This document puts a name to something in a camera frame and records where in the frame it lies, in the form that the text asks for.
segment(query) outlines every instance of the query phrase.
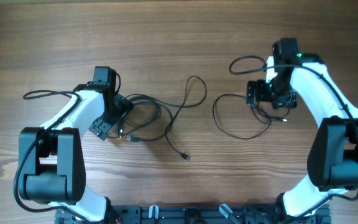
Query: wooden table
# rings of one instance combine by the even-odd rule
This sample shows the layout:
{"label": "wooden table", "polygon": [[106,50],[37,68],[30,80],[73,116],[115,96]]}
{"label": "wooden table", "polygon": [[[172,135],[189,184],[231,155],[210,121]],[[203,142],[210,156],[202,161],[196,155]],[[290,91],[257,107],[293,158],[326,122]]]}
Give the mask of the wooden table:
{"label": "wooden table", "polygon": [[[53,212],[34,214],[16,205],[12,180],[22,128],[39,126],[68,99],[26,101],[22,95],[72,90],[92,79],[96,65],[121,74],[124,96],[143,93],[180,104],[188,77],[198,75],[208,86],[206,101],[183,109],[169,134],[190,162],[164,139],[147,144],[101,141],[86,133],[87,184],[97,193],[114,205],[273,202],[306,174],[317,131],[306,105],[299,101],[287,123],[274,124],[249,141],[221,133],[211,108],[219,95],[244,95],[248,80],[264,78],[263,73],[230,75],[230,62],[249,54],[267,58],[281,37],[297,37],[302,52],[319,53],[338,87],[358,107],[357,1],[0,6],[0,223],[53,222]],[[250,61],[237,68],[259,66]],[[202,85],[192,82],[189,103],[202,96]],[[141,108],[138,117],[151,111]],[[242,100],[222,100],[218,111],[223,126],[236,134],[250,136],[264,127]],[[166,124],[164,118],[137,135],[156,136]],[[333,223],[358,223],[358,201],[336,198],[330,204]]]}

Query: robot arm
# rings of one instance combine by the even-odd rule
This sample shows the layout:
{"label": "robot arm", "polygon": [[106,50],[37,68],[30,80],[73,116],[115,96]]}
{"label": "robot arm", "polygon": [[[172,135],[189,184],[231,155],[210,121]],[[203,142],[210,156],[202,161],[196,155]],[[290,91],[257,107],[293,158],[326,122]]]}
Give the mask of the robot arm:
{"label": "robot arm", "polygon": [[275,65],[301,65],[321,74],[335,89],[352,118],[357,120],[358,109],[342,94],[329,76],[327,67],[316,54],[300,54],[296,39],[282,39],[273,45],[273,56],[267,60],[266,80],[250,82],[248,91],[256,88],[258,101],[268,101],[274,108],[296,107],[299,94],[311,111],[319,127],[308,156],[308,174],[293,189],[281,194],[282,220],[307,213],[332,194],[344,194],[358,184],[358,146],[345,151],[346,139],[356,143],[347,113],[328,84],[315,73],[304,68],[274,68]]}
{"label": "robot arm", "polygon": [[[110,202],[86,186],[81,138],[87,129],[101,139],[115,122],[133,105],[115,90],[116,72],[109,67],[96,67],[92,82],[78,85],[74,91],[79,104],[63,121],[52,128],[36,150],[30,153],[19,176],[19,194],[53,207],[63,206],[89,222],[99,222],[109,215]],[[19,136],[19,159],[35,138],[77,101],[73,95],[67,105],[39,128],[25,128]],[[57,156],[57,164],[41,164],[39,158]]]}

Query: cable connector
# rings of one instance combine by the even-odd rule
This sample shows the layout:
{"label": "cable connector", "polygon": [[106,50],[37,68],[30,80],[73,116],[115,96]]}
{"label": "cable connector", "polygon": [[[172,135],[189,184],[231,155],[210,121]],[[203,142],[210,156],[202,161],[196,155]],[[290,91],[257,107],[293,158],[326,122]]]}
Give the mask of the cable connector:
{"label": "cable connector", "polygon": [[132,142],[139,142],[140,139],[138,137],[133,137],[130,134],[127,135],[127,140],[130,140]]}
{"label": "cable connector", "polygon": [[186,153],[181,153],[180,156],[181,156],[183,159],[186,159],[187,161],[190,160],[190,156],[188,156]]}

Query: black mounting base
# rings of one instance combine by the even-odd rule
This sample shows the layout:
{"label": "black mounting base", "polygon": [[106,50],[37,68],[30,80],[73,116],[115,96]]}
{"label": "black mounting base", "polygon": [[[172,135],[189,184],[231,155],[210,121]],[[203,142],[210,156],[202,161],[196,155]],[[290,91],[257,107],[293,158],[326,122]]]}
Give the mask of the black mounting base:
{"label": "black mounting base", "polygon": [[[274,204],[253,204],[241,207],[231,207],[234,217],[241,224],[278,224],[270,213],[266,213]],[[158,218],[149,218],[149,207],[113,206],[117,219],[109,218],[105,222],[113,224],[233,224],[219,211],[219,207],[160,207]],[[69,213],[57,210],[55,224],[83,224]],[[317,209],[312,216],[301,218],[291,223],[302,224],[331,224],[328,205]]]}

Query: black cable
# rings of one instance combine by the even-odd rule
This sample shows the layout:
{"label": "black cable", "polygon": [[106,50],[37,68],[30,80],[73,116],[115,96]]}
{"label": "black cable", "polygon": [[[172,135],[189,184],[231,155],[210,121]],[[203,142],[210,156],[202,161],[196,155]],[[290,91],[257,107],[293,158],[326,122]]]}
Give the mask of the black cable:
{"label": "black cable", "polygon": [[[192,78],[197,78],[202,82],[202,84],[204,85],[205,94],[204,94],[203,99],[200,100],[199,102],[197,102],[195,104],[192,104],[192,105],[185,105],[187,97],[188,97],[188,95],[187,95],[188,83]],[[140,94],[140,93],[130,94],[130,95],[126,96],[126,98],[131,103],[133,103],[134,106],[136,106],[136,105],[145,105],[145,104],[154,105],[154,113],[153,113],[152,117],[148,121],[146,121],[144,124],[134,124],[134,123],[128,121],[126,119],[126,115],[127,115],[126,114],[117,123],[117,125],[118,125],[118,130],[117,130],[118,131],[118,136],[108,136],[108,138],[116,139],[116,138],[119,138],[119,137],[122,137],[122,136],[127,136],[127,139],[130,140],[130,141],[134,141],[134,142],[148,141],[148,142],[150,142],[150,141],[156,141],[156,140],[159,140],[159,139],[165,137],[167,139],[168,144],[172,147],[172,149],[175,152],[179,153],[182,156],[182,158],[189,159],[189,157],[185,153],[180,152],[179,150],[177,150],[173,146],[173,144],[170,142],[170,140],[168,138],[168,133],[171,130],[171,128],[173,126],[173,123],[176,120],[176,118],[177,118],[179,112],[181,111],[181,109],[182,108],[193,108],[193,107],[199,106],[206,99],[206,95],[207,95],[206,84],[205,84],[204,80],[202,80],[200,77],[197,77],[197,76],[191,76],[190,78],[187,79],[186,87],[185,87],[185,96],[184,96],[184,99],[183,99],[183,103],[181,105],[174,105],[174,104],[171,104],[171,103],[167,103],[167,102],[164,102],[162,100],[156,99],[154,97],[147,96],[147,95]],[[167,106],[172,106],[172,107],[176,107],[176,108],[179,108],[179,109],[175,113],[175,115],[172,115],[172,112],[170,111],[170,109]],[[170,122],[167,124],[167,127],[165,128],[165,131],[161,135],[159,135],[158,137],[155,137],[155,138],[150,138],[150,139],[138,138],[138,137],[130,135],[134,131],[137,131],[137,130],[139,130],[141,128],[144,128],[144,127],[152,124],[154,121],[158,120],[161,117],[162,108],[165,109],[168,112],[168,115],[170,117]],[[126,133],[122,133],[121,131],[124,129],[124,124],[132,126],[132,127],[134,127],[134,129],[132,129],[132,130],[126,132]]]}
{"label": "black cable", "polygon": [[[257,69],[252,69],[252,70],[246,70],[246,71],[242,71],[242,72],[233,72],[232,71],[232,66],[240,61],[240,60],[244,60],[244,59],[257,59],[257,60],[260,60],[263,65],[262,65],[262,68],[257,68]],[[235,75],[243,75],[243,74],[248,74],[248,73],[254,73],[254,72],[259,72],[260,69],[264,69],[266,67],[266,61],[262,58],[262,57],[259,57],[259,56],[256,56],[256,55],[248,55],[248,56],[243,56],[243,57],[239,57],[239,58],[236,58],[234,61],[232,61],[230,63],[230,66],[229,66],[229,71],[232,73],[232,74],[235,74]],[[212,106],[212,116],[213,116],[213,119],[214,119],[214,122],[215,122],[215,125],[216,127],[222,131],[224,134],[227,134],[228,136],[231,136],[231,137],[234,137],[234,138],[237,138],[237,139],[241,139],[241,140],[250,140],[250,139],[253,139],[253,138],[256,138],[258,136],[260,136],[261,134],[263,134],[264,132],[266,132],[266,130],[268,130],[268,128],[270,127],[270,125],[274,122],[278,122],[278,121],[284,121],[284,118],[290,113],[290,109],[288,109],[287,113],[281,117],[278,117],[278,116],[270,116],[266,111],[264,111],[262,108],[260,108],[259,106],[259,102],[257,102],[256,105],[250,105],[250,109],[251,109],[251,112],[252,114],[255,116],[255,118],[261,122],[262,124],[267,124],[266,128],[261,131],[259,134],[256,134],[254,136],[251,136],[251,137],[248,137],[248,138],[242,138],[242,137],[239,137],[239,136],[236,136],[235,134],[231,134],[225,130],[223,130],[223,128],[221,128],[218,124],[218,122],[216,121],[216,117],[215,117],[215,110],[216,110],[216,104],[218,102],[218,100],[222,97],[225,97],[225,96],[235,96],[235,97],[239,97],[239,98],[243,98],[243,99],[247,99],[246,96],[241,96],[241,95],[237,95],[237,94],[223,94],[221,96],[219,96],[213,106]],[[266,121],[262,121],[256,114],[255,110],[257,111],[257,113],[259,115],[261,115],[262,117],[266,118]]]}
{"label": "black cable", "polygon": [[260,60],[261,62],[264,63],[263,67],[265,67],[265,65],[266,65],[266,61],[265,61],[265,59],[263,59],[262,57],[259,57],[259,56],[256,56],[256,55],[243,56],[243,57],[239,57],[239,58],[234,59],[234,61],[232,61],[232,62],[230,63],[230,65],[229,65],[229,71],[230,71],[230,73],[233,74],[233,75],[243,75],[243,74],[250,74],[250,73],[254,73],[254,72],[259,72],[259,71],[260,71],[260,68],[251,69],[251,70],[246,70],[246,71],[242,71],[242,72],[233,72],[233,71],[232,71],[231,68],[233,67],[233,65],[234,65],[236,62],[238,62],[238,61],[240,61],[240,60],[248,59],[248,58]]}
{"label": "black cable", "polygon": [[215,100],[215,102],[214,102],[214,104],[213,104],[213,106],[212,106],[212,116],[213,116],[213,119],[214,119],[214,122],[215,122],[216,127],[218,127],[218,129],[221,130],[224,134],[227,134],[228,136],[234,137],[234,138],[236,138],[236,139],[249,140],[249,139],[253,139],[253,138],[256,138],[256,137],[260,136],[261,134],[263,134],[264,132],[266,132],[266,130],[268,130],[268,128],[270,127],[270,125],[271,125],[271,123],[272,123],[272,119],[267,115],[267,113],[266,113],[264,110],[260,110],[260,111],[261,111],[262,114],[265,113],[265,115],[267,116],[267,121],[262,121],[261,119],[259,119],[259,117],[256,115],[256,113],[255,113],[255,111],[254,111],[254,108],[255,108],[254,106],[251,106],[251,107],[250,107],[252,114],[257,118],[257,120],[258,120],[259,122],[264,123],[264,124],[267,124],[266,128],[265,128],[263,131],[261,131],[259,134],[256,134],[256,135],[254,135],[254,136],[251,136],[251,137],[248,137],[248,138],[242,138],[242,137],[236,136],[235,134],[231,134],[231,133],[229,133],[229,132],[223,130],[223,128],[221,128],[221,127],[219,126],[218,122],[216,121],[215,108],[216,108],[216,103],[218,102],[218,100],[219,100],[220,98],[222,98],[222,97],[225,97],[225,96],[235,96],[235,97],[243,98],[243,99],[245,99],[245,100],[247,99],[245,96],[241,96],[241,95],[237,95],[237,94],[223,94],[223,95],[219,96],[219,97]]}
{"label": "black cable", "polygon": [[118,84],[118,87],[117,87],[117,90],[116,90],[116,94],[119,93],[119,89],[121,88],[121,77],[119,76],[118,73],[117,73],[117,77],[118,77],[119,84]]}
{"label": "black cable", "polygon": [[[41,94],[41,95],[37,95],[37,96],[29,96],[32,95],[34,93],[46,93],[46,94]],[[29,148],[26,150],[25,154],[23,155],[23,158],[20,160],[19,162],[19,166],[17,167],[16,170],[16,174],[15,174],[15,178],[13,181],[13,195],[14,198],[17,202],[17,204],[22,207],[24,210],[28,211],[28,212],[48,212],[48,211],[52,211],[52,210],[56,210],[56,209],[62,209],[64,211],[67,211],[68,213],[86,221],[86,218],[74,211],[71,211],[70,209],[68,209],[66,206],[54,206],[54,207],[49,207],[49,208],[40,208],[40,209],[34,209],[34,208],[30,208],[28,206],[26,206],[22,200],[20,199],[19,196],[19,191],[18,191],[18,187],[19,187],[19,177],[20,174],[22,172],[23,166],[25,164],[25,161],[27,160],[28,156],[30,155],[30,153],[32,152],[32,150],[34,149],[34,147],[38,144],[38,142],[44,138],[44,136],[56,125],[58,125],[59,123],[61,123],[79,104],[81,101],[81,97],[73,92],[73,91],[52,91],[52,90],[36,90],[36,91],[30,91],[28,93],[26,93],[25,95],[23,95],[23,99],[25,100],[30,100],[30,99],[36,99],[36,98],[41,98],[41,97],[46,97],[46,96],[53,96],[53,95],[63,95],[63,96],[67,96],[70,97],[70,95],[75,95],[76,96],[76,101],[74,102],[74,104],[61,116],[59,117],[53,124],[51,124],[49,127],[47,127],[42,133],[40,133],[36,139],[34,140],[34,142],[29,146]]]}
{"label": "black cable", "polygon": [[[302,65],[274,65],[274,66],[269,66],[266,67],[265,65],[262,68],[259,69],[255,69],[255,70],[248,70],[248,71],[243,71],[243,72],[233,72],[232,71],[232,66],[239,60],[242,60],[246,57],[240,57],[235,59],[229,66],[229,71],[230,73],[232,73],[233,75],[242,75],[242,74],[247,74],[247,73],[252,73],[252,72],[262,72],[262,71],[266,71],[268,69],[271,68],[302,68],[305,69],[313,74],[315,74],[318,78],[320,78],[328,87],[329,89],[334,93],[335,97],[337,98],[339,104],[342,106],[342,109],[345,111],[345,113],[347,114],[347,116],[349,117],[349,121],[352,125],[352,128],[354,130],[354,134],[356,135],[357,138],[357,147],[358,147],[358,128],[355,122],[355,119],[353,118],[351,112],[349,111],[349,108],[347,107],[347,105],[343,102],[342,98],[339,96],[338,92],[335,90],[335,88],[332,86],[332,84],[327,81],[327,79],[325,79],[323,74],[318,73],[316,70],[313,70],[312,68],[306,67],[306,66],[302,66]],[[343,198],[345,200],[350,200],[350,201],[355,201],[358,199],[358,188],[357,188],[357,193],[355,196],[353,197],[348,197],[345,195],[341,195],[341,194],[329,194],[325,199],[323,199],[320,203],[318,203],[317,205],[315,205],[314,207],[312,207],[311,209],[309,209],[308,211],[305,211],[304,213],[302,213],[301,215],[297,216],[297,217],[303,217],[307,214],[309,214],[310,212],[316,210],[317,208],[319,208],[320,206],[322,206],[324,203],[326,203],[328,200],[331,200],[333,197],[339,197],[339,198]]]}

